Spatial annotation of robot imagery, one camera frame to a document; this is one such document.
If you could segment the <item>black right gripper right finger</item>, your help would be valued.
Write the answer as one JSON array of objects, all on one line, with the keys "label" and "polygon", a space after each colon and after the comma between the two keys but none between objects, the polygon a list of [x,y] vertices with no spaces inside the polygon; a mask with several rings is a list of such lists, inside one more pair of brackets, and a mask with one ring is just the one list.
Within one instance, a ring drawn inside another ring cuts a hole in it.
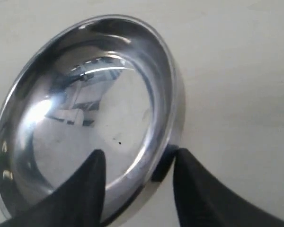
[{"label": "black right gripper right finger", "polygon": [[173,191],[182,227],[284,227],[222,184],[186,148],[176,152]]}]

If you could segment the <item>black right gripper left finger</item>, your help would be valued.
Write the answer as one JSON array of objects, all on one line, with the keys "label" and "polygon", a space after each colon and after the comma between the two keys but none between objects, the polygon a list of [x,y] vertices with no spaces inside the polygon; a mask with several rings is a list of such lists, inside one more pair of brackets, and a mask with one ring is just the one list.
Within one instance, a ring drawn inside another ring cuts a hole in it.
[{"label": "black right gripper left finger", "polygon": [[105,185],[106,158],[96,149],[51,195],[0,227],[99,227]]}]

